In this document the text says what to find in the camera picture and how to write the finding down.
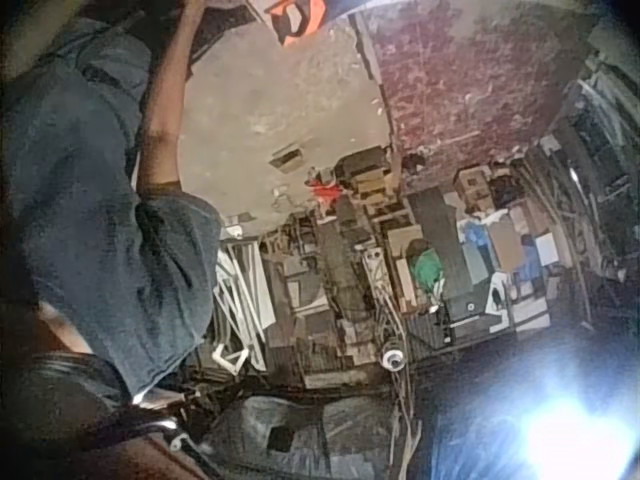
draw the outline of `brick wall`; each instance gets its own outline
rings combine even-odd
[[[425,170],[405,181],[408,190],[450,181],[462,166],[504,157],[538,138],[578,75],[592,17],[504,3],[488,16],[448,0],[364,12],[396,149],[406,154],[445,143],[433,149]],[[467,135],[474,136],[446,144]]]

